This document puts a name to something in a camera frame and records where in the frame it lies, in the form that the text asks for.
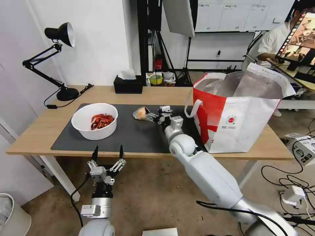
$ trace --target black table mat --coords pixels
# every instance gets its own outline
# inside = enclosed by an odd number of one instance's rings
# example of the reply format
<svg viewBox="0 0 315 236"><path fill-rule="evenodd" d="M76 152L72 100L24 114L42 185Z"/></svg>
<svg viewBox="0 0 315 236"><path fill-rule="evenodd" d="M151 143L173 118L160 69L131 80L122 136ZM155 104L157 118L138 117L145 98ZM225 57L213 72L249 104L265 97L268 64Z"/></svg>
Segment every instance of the black table mat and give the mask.
<svg viewBox="0 0 315 236"><path fill-rule="evenodd" d="M86 105L88 104L81 104L78 109ZM98 145L99 151L119 152L122 144L124 152L170 153L169 144L160 125L150 121L136 120L132 116L132 113L142 106L147 107L152 113L157 113L158 105L113 104L113 106L118 111L118 120L116 131L111 136L102 140L85 139L72 126L70 119L51 150L94 151ZM182 127L184 133L192 136L198 146L203 146L194 120L186 118L184 114L184 106L171 106L171 109L182 113L180 116L184 118Z"/></svg>

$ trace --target lamp shade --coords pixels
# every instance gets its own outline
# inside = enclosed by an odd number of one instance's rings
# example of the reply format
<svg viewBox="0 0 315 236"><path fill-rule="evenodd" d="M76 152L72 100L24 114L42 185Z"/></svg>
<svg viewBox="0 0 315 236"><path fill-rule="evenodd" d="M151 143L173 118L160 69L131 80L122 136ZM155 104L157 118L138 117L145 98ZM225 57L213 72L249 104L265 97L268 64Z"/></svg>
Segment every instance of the lamp shade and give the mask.
<svg viewBox="0 0 315 236"><path fill-rule="evenodd" d="M45 35L52 40L61 40L70 47L75 46L75 37L72 26L69 22L63 23L58 29L46 28Z"/></svg>

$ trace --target trash can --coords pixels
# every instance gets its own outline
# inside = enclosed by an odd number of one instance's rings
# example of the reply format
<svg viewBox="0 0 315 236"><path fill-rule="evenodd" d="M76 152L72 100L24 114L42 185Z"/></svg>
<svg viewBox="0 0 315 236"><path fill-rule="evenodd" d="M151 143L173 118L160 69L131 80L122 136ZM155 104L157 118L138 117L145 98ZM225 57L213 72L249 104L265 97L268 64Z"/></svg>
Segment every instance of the trash can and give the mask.
<svg viewBox="0 0 315 236"><path fill-rule="evenodd" d="M11 195L0 193L0 197L12 200L12 211L3 229L0 230L0 236L25 236L31 227L31 216L16 204Z"/></svg>

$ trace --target person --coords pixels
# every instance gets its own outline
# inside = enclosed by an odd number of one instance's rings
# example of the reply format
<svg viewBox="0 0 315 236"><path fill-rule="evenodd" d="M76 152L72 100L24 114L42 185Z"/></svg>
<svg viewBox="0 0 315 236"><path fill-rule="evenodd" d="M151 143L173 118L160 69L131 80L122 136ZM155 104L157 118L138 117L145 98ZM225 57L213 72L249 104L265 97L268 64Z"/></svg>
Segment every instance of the person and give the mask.
<svg viewBox="0 0 315 236"><path fill-rule="evenodd" d="M276 59L276 54L279 52L289 33L298 22L302 12L305 10L315 11L315 1L313 0L300 0L295 4L293 18L289 22L285 22L284 24L270 30L262 37L256 53L258 58L257 63L259 65L270 68L271 64L267 62L268 58L275 62L279 62L278 59ZM281 113L278 109L276 109L273 115L280 117Z"/></svg>

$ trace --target white bowl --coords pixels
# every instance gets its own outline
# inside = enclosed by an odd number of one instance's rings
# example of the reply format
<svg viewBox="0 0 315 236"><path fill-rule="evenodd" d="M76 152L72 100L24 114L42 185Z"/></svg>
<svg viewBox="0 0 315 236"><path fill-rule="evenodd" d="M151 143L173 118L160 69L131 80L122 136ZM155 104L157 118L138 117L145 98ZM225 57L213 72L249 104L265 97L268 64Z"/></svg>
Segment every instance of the white bowl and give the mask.
<svg viewBox="0 0 315 236"><path fill-rule="evenodd" d="M112 115L114 121L104 128L91 130L91 119L94 115L98 114ZM118 111L113 105L107 103L94 103L86 105L76 111L71 119L71 123L84 138L89 140L100 140L107 138L114 133L117 127L117 117Z"/></svg>

